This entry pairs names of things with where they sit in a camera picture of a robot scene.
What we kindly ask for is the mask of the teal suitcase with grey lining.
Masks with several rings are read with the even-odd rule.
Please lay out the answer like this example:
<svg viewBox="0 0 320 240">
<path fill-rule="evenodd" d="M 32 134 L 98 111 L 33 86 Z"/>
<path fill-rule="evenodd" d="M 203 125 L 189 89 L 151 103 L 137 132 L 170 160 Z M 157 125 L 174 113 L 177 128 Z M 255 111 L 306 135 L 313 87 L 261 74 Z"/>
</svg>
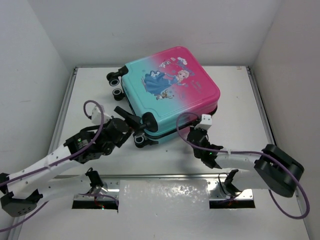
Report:
<svg viewBox="0 0 320 240">
<path fill-rule="evenodd" d="M 134 134 L 138 148 L 164 143 L 192 124 L 191 113 L 213 115 L 220 89 L 184 46 L 126 63 L 106 75 L 115 100 L 126 99 L 145 124 Z"/>
</svg>

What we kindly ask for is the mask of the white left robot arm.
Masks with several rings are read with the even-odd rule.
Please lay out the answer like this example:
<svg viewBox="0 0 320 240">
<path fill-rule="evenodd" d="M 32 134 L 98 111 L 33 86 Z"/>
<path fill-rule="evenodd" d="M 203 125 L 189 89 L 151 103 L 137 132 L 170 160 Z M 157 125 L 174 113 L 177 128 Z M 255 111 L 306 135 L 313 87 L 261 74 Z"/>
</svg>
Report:
<svg viewBox="0 0 320 240">
<path fill-rule="evenodd" d="M 68 194 L 96 193 L 103 188 L 104 182 L 93 169 L 66 179 L 56 179 L 56 176 L 110 155 L 114 148 L 120 148 L 132 133 L 141 128 L 139 116 L 118 106 L 114 111 L 119 118 L 107 115 L 96 106 L 90 119 L 99 121 L 99 125 L 81 129 L 52 153 L 19 172 L 1 173 L 1 208 L 12 217 L 20 217 L 52 199 Z"/>
</svg>

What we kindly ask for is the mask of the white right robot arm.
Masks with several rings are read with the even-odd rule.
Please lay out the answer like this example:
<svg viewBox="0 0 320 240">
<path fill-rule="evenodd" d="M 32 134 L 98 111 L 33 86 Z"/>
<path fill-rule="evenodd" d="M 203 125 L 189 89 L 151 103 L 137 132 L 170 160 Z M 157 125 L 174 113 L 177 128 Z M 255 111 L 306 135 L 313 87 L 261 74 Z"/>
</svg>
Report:
<svg viewBox="0 0 320 240">
<path fill-rule="evenodd" d="M 232 196 L 246 189 L 270 189 L 291 198 L 301 179 L 304 167 L 274 144 L 267 144 L 261 152 L 227 151 L 211 144 L 207 130 L 191 126 L 186 139 L 194 156 L 210 169 L 231 169 L 223 187 Z"/>
</svg>

